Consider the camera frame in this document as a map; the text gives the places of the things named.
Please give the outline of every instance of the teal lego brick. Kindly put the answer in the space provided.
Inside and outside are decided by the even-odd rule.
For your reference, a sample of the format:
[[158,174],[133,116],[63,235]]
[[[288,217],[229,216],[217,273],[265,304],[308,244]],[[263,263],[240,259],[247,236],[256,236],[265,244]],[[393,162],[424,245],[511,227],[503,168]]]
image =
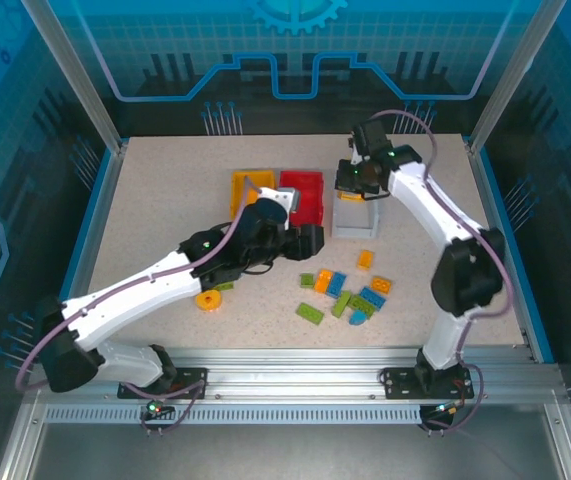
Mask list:
[[367,321],[367,314],[360,310],[354,310],[352,316],[349,317],[349,324],[350,325],[362,325]]

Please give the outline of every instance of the glass panel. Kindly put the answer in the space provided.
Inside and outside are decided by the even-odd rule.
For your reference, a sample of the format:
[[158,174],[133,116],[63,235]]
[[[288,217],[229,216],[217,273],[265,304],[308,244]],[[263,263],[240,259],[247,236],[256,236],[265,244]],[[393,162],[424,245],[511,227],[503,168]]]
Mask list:
[[469,133],[538,4],[52,2],[125,136],[343,133],[393,107]]
[[20,2],[0,2],[0,453],[30,308],[61,287],[104,150]]
[[553,353],[571,386],[571,1],[487,152]]

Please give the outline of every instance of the blue lego brick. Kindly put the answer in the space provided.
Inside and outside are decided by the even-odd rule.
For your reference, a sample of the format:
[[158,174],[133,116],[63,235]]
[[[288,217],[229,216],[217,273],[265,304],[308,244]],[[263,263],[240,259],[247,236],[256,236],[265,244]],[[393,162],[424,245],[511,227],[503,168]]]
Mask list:
[[341,289],[343,288],[343,284],[345,283],[346,278],[347,277],[344,273],[334,273],[325,293],[332,298],[338,298],[338,296],[341,294]]
[[360,310],[354,310],[352,316],[349,317],[350,325],[362,325],[366,321],[367,321],[367,314],[365,312],[361,312]]
[[376,307],[376,310],[380,310],[383,305],[385,305],[385,298],[381,297],[378,293],[369,287],[363,287],[360,296],[367,300],[369,303]]

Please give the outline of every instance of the robotic arm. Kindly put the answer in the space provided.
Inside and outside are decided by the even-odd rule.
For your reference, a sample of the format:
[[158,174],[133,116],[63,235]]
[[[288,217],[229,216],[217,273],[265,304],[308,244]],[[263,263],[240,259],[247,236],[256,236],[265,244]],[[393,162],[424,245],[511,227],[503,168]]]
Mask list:
[[[441,391],[449,392],[452,379],[464,378],[457,350],[469,316],[490,303],[501,290],[502,279],[487,252],[428,193],[426,182],[500,258],[503,235],[497,229],[484,230],[431,177],[424,179],[421,157],[407,145],[394,147],[379,120],[358,125],[350,144],[352,159],[339,162],[335,188],[358,193],[367,201],[398,198],[441,251],[431,282],[439,312],[414,368],[423,394],[437,397]],[[271,268],[279,256],[303,260],[316,255],[324,245],[322,227],[289,228],[289,213],[296,210],[297,199],[293,189],[261,189],[257,202],[244,209],[229,242],[195,268],[194,262],[222,242],[222,228],[227,225],[195,233],[164,259],[104,290],[62,304],[54,298],[41,302],[36,311],[37,340],[67,323],[40,352],[52,391],[65,392],[100,379],[131,383],[151,395],[167,392],[177,371],[162,347],[138,348],[107,339],[151,311],[237,280],[249,268]]]
[[195,233],[162,260],[106,289],[63,304],[54,298],[42,301],[36,310],[37,339],[69,322],[40,353],[52,391],[66,392],[100,379],[131,383],[153,395],[167,392],[177,372],[162,347],[138,348],[107,339],[163,305],[237,280],[254,266],[271,267],[279,256],[304,260],[316,255],[324,244],[323,228],[289,228],[289,213],[297,203],[294,189],[262,188],[256,203],[243,210],[227,244],[202,265],[189,267],[221,243],[227,224]]
[[351,160],[341,160],[336,172],[337,190],[360,194],[364,200],[393,196],[416,217],[441,252],[431,290],[439,307],[427,343],[419,351],[415,374],[429,395],[460,376],[457,349],[469,316],[487,306],[503,285],[494,262],[481,245],[434,200],[426,182],[467,225],[480,233],[502,259],[504,237],[485,230],[462,212],[431,176],[408,145],[393,147],[380,120],[368,120],[354,128]]

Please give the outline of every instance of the black mounting bracket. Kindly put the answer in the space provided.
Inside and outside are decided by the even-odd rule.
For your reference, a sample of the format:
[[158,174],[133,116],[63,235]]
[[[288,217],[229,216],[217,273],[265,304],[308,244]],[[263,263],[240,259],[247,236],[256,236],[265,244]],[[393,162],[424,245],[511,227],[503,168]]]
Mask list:
[[387,400],[465,400],[474,398],[472,377],[467,368],[456,364],[434,370],[419,349],[414,367],[384,368],[379,381]]
[[[207,369],[206,368],[176,368],[176,376],[172,380],[169,388],[162,392],[162,394],[167,395],[172,392],[176,392],[183,388],[189,387],[190,385],[194,385],[196,382],[203,380],[205,384],[203,388],[201,388],[198,397],[198,400],[202,400],[205,398],[205,390],[207,389]],[[118,385],[118,390],[116,392],[116,397],[122,400],[135,400],[142,398],[132,392],[129,388],[125,385],[120,383]],[[178,397],[172,397],[172,400],[191,400],[194,398],[194,391],[187,392],[183,395],[179,395]]]
[[458,400],[461,391],[453,380],[461,380],[465,385],[465,400],[474,398],[469,370],[465,368],[461,368],[460,374],[451,377],[450,381],[434,385],[429,394],[423,390],[413,367],[384,368],[379,376],[387,400]]

